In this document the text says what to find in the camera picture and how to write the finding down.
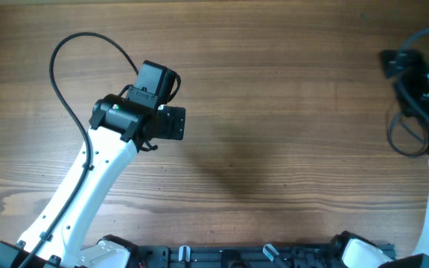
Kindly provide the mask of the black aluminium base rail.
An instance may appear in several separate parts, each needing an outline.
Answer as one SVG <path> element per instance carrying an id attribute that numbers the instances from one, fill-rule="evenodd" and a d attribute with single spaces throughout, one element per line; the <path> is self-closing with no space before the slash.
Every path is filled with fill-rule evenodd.
<path id="1" fill-rule="evenodd" d="M 281 268 L 345 267 L 348 239 L 334 236 L 330 243 L 294 246 L 167 247 L 140 246 L 129 258 L 132 268 Z"/>

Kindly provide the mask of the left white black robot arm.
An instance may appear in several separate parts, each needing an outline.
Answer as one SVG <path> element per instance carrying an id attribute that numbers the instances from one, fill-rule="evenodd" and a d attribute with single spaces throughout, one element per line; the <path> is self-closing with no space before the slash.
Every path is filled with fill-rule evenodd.
<path id="1" fill-rule="evenodd" d="M 181 140 L 185 109 L 168 105 L 181 84 L 173 70 L 144 61 L 124 93 L 98 100 L 74 164 L 49 204 L 16 244 L 0 241 L 0 267 L 130 267 L 137 245 L 108 235 L 82 245 L 121 172 L 153 138 Z"/>

